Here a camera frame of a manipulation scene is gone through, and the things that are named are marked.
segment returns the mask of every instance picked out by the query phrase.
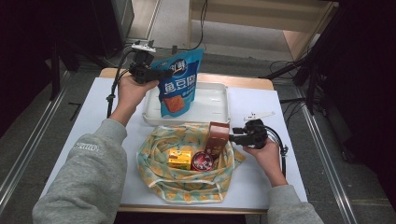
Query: white tray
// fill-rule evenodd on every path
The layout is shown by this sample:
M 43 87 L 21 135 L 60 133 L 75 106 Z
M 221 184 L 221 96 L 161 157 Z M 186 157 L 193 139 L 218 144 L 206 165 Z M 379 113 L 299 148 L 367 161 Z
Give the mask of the white tray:
M 178 125 L 186 122 L 230 122 L 227 86 L 222 83 L 197 82 L 195 99 L 190 109 L 178 117 L 161 117 L 160 90 L 154 88 L 146 95 L 143 119 L 151 125 Z

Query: patterned fabric bag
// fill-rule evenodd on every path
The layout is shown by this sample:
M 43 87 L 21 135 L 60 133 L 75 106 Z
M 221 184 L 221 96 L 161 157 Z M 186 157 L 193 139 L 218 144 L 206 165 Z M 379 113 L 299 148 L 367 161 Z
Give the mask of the patterned fabric bag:
M 208 123 L 159 126 L 137 153 L 139 173 L 157 195 L 170 203 L 220 203 L 227 194 L 233 170 L 245 160 L 228 142 L 211 171 L 180 170 L 168 166 L 170 148 L 203 151 Z

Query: person's right hand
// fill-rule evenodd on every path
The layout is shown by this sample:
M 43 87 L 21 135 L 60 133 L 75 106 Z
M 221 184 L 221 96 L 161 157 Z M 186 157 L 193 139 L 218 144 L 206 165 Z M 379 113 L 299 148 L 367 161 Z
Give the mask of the person's right hand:
M 288 185 L 288 181 L 280 169 L 279 146 L 277 143 L 267 138 L 262 149 L 253 147 L 243 147 L 243 149 L 256 158 L 256 161 L 270 179 L 272 187 Z

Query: gray sweatshirt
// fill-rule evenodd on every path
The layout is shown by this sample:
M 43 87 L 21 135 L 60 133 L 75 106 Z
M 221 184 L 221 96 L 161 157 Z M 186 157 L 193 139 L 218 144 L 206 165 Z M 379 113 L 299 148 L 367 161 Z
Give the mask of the gray sweatshirt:
M 126 176 L 125 128 L 105 119 L 75 143 L 66 163 L 33 209 L 34 223 L 113 223 Z M 269 191 L 269 223 L 323 223 L 293 186 Z

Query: snack package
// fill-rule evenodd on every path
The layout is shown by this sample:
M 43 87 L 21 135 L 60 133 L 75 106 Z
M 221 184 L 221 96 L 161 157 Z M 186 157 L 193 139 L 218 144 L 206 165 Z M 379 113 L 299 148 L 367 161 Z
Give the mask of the snack package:
M 158 85 L 162 117 L 177 117 L 189 111 L 203 54 L 203 49 L 193 49 L 151 64 L 156 70 L 174 71 L 172 77 L 161 79 Z

